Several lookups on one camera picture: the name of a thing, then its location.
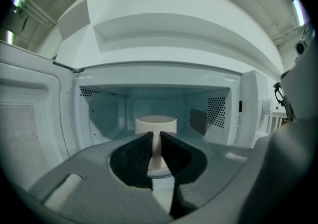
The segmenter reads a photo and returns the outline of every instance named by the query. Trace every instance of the ventilation holes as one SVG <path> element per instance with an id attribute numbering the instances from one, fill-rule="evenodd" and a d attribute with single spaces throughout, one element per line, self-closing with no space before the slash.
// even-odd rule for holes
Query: ventilation holes
<path id="1" fill-rule="evenodd" d="M 50 170 L 39 141 L 32 102 L 0 101 L 0 141 L 1 168 L 23 189 Z"/>
<path id="2" fill-rule="evenodd" d="M 102 90 L 101 87 L 97 87 L 97 86 L 90 86 L 89 88 L 95 89 L 95 90 Z"/>
<path id="3" fill-rule="evenodd" d="M 224 128 L 225 97 L 208 98 L 208 123 Z"/>
<path id="4" fill-rule="evenodd" d="M 184 128 L 187 128 L 187 111 L 184 112 Z"/>
<path id="5" fill-rule="evenodd" d="M 83 96 L 83 97 L 91 97 L 91 95 L 92 95 L 93 93 L 100 93 L 100 91 L 80 88 L 80 96 Z"/>

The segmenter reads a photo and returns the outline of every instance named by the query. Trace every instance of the white cup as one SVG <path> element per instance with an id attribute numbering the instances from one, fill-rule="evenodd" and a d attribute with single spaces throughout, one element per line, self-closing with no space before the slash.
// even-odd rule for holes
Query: white cup
<path id="1" fill-rule="evenodd" d="M 161 156 L 160 132 L 177 133 L 177 119 L 162 115 L 149 115 L 136 118 L 135 134 L 153 132 L 153 156 L 149 162 L 149 169 L 160 169 L 167 167 Z"/>

